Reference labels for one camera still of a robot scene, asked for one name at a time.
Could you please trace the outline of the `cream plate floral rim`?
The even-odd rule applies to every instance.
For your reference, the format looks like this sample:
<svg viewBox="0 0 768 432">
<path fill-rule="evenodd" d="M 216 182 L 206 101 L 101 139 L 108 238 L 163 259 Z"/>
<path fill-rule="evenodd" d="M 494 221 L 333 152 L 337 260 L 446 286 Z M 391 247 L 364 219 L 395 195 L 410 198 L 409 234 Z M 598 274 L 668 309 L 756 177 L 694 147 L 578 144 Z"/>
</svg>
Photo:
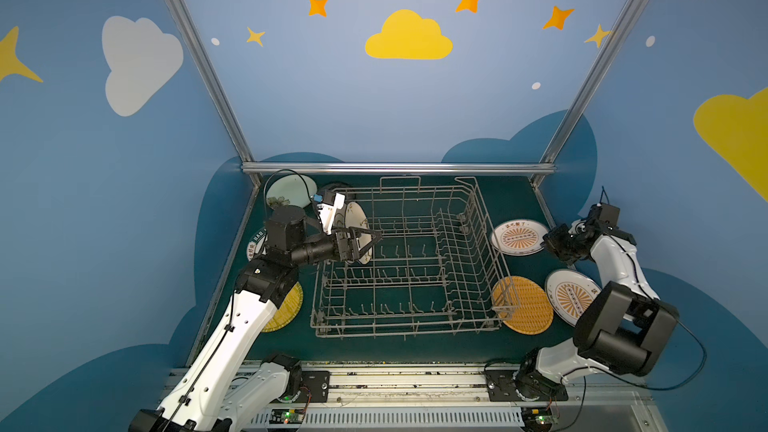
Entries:
<svg viewBox="0 0 768 432">
<path fill-rule="evenodd" d="M 367 216 L 363 208 L 357 202 L 349 202 L 345 206 L 343 216 L 344 218 L 342 219 L 342 222 L 344 227 L 356 227 L 359 229 L 369 228 Z M 371 240 L 372 238 L 370 234 L 365 232 L 363 233 L 357 232 L 355 237 L 356 248 L 358 250 L 362 250 L 365 246 L 367 246 L 371 242 Z M 373 256 L 372 250 L 368 249 L 365 254 L 360 253 L 358 262 L 360 264 L 366 265 L 370 262 L 370 260 L 372 259 L 372 256 Z"/>
</svg>

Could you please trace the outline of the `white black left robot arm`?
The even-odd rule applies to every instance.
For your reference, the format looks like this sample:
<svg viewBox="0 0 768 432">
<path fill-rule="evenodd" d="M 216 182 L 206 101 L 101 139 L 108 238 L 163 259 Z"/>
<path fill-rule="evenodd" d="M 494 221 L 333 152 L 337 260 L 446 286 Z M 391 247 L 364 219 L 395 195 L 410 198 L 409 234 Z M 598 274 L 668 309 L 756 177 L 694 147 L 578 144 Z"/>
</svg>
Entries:
<svg viewBox="0 0 768 432">
<path fill-rule="evenodd" d="M 130 430 L 240 431 L 272 401 L 298 393 L 300 362 L 280 354 L 263 361 L 236 391 L 230 386 L 297 284 L 301 267 L 359 261 L 382 235 L 367 227 L 336 227 L 331 218 L 310 217 L 293 205 L 275 209 L 265 230 L 264 249 L 240 272 L 213 335 L 160 406 L 138 411 Z"/>
</svg>

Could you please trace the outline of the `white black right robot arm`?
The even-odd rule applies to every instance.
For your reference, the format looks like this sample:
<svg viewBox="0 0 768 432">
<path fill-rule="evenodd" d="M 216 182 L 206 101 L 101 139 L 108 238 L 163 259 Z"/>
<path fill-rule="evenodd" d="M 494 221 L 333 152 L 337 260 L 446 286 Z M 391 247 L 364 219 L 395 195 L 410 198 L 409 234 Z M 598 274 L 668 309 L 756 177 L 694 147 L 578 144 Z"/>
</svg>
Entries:
<svg viewBox="0 0 768 432">
<path fill-rule="evenodd" d="M 597 203 L 585 218 L 544 236 L 544 247 L 562 262 L 594 262 L 601 292 L 576 322 L 572 338 L 524 357 L 514 377 L 521 399 L 564 401 L 566 385 L 591 374 L 645 376 L 672 336 L 679 312 L 649 285 L 634 237 L 618 227 L 619 214 L 619 208 Z"/>
</svg>

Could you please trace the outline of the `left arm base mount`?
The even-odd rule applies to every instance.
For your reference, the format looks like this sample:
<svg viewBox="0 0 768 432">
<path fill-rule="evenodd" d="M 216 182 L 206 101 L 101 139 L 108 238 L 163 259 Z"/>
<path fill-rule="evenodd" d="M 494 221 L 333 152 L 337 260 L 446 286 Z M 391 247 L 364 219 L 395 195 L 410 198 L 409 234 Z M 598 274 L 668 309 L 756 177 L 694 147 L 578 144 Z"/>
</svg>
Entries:
<svg viewBox="0 0 768 432">
<path fill-rule="evenodd" d="M 328 371 L 302 371 L 301 374 L 291 372 L 287 388 L 281 397 L 282 403 L 326 403 L 330 389 L 330 373 Z"/>
</svg>

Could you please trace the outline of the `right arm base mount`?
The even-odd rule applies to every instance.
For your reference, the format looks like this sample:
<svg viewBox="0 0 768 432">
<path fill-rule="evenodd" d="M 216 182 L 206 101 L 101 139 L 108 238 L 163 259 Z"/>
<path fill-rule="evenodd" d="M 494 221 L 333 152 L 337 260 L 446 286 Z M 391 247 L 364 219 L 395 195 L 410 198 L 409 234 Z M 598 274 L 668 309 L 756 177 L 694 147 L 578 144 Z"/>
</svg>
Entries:
<svg viewBox="0 0 768 432">
<path fill-rule="evenodd" d="M 489 370 L 484 373 L 486 389 L 492 402 L 567 401 L 565 387 L 545 378 L 539 372 Z"/>
</svg>

